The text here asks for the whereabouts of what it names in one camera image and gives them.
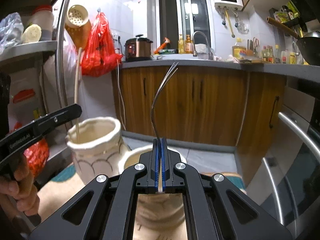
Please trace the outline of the person's left hand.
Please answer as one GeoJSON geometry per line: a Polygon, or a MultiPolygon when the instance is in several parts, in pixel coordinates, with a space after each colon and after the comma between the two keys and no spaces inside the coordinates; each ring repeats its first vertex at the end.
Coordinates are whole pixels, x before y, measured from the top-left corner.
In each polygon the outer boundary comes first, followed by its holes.
{"type": "Polygon", "coordinates": [[[40,199],[25,156],[14,172],[14,178],[1,177],[1,208],[5,215],[12,220],[19,212],[26,216],[38,214],[40,199]]]}

